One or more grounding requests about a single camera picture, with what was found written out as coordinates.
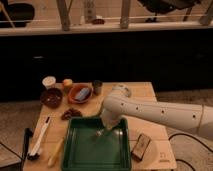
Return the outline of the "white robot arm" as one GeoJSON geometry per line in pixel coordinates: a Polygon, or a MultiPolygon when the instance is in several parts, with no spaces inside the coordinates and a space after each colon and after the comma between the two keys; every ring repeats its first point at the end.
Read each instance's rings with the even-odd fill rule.
{"type": "Polygon", "coordinates": [[[213,107],[136,100],[125,84],[114,85],[102,107],[100,117],[108,130],[118,125],[122,115],[127,115],[213,141],[213,107]]]}

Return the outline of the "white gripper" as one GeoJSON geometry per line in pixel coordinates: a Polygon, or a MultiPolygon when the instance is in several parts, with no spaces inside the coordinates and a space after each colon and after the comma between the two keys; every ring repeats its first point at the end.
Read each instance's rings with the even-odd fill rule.
{"type": "Polygon", "coordinates": [[[103,109],[100,114],[102,124],[105,129],[112,130],[120,122],[121,116],[115,112],[103,109]]]}

